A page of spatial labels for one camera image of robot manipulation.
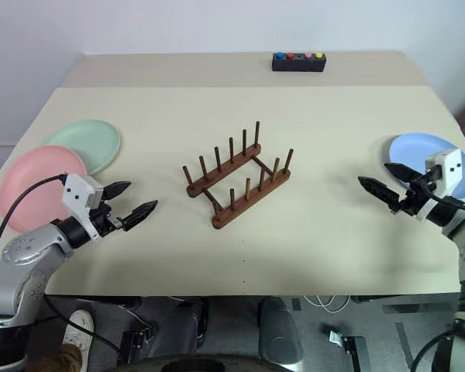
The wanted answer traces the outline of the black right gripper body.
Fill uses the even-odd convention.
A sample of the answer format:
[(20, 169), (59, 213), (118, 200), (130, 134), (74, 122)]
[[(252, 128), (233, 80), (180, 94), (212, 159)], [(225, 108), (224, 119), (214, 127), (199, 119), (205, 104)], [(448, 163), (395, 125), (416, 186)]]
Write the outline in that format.
[[(431, 172), (423, 174), (423, 177), (421, 179), (421, 186), (422, 183), (428, 184), (430, 182), (434, 182), (434, 177), (435, 175)], [(407, 189), (407, 191), (405, 192), (405, 197), (402, 200), (400, 200), (400, 212), (405, 212), (410, 216), (417, 215), (428, 200), (429, 197), (426, 195), (423, 189), (420, 191)]]

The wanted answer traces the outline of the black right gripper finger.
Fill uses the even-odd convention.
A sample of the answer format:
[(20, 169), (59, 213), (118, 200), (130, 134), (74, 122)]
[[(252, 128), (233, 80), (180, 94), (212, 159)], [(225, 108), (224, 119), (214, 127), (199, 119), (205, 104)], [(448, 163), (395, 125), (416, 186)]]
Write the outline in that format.
[(367, 193), (384, 202), (392, 212), (401, 211), (400, 195), (392, 191), (386, 184), (372, 177), (359, 176), (357, 179)]
[(422, 190), (421, 179), (423, 174), (400, 163), (385, 163), (384, 166), (393, 177), (397, 178), (408, 189)]

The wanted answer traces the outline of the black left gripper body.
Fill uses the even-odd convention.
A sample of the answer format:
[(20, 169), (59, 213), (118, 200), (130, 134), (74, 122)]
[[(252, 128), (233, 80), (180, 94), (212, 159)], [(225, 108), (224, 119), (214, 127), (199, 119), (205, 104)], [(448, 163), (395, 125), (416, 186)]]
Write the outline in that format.
[(112, 208), (104, 202), (89, 212), (89, 219), (99, 235), (108, 235), (118, 229), (126, 230), (122, 220), (112, 216)]

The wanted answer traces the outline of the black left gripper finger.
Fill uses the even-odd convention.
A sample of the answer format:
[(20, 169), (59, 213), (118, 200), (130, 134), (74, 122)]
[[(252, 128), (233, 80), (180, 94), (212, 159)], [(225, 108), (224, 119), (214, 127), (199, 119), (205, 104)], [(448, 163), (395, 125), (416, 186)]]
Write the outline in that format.
[(133, 209), (132, 212), (121, 219), (122, 229), (124, 231), (130, 231), (133, 227), (139, 225), (144, 221), (150, 213), (157, 207), (158, 200), (145, 202), (137, 208)]
[(116, 181), (103, 188), (102, 200), (109, 201), (121, 195), (129, 186), (130, 181)]

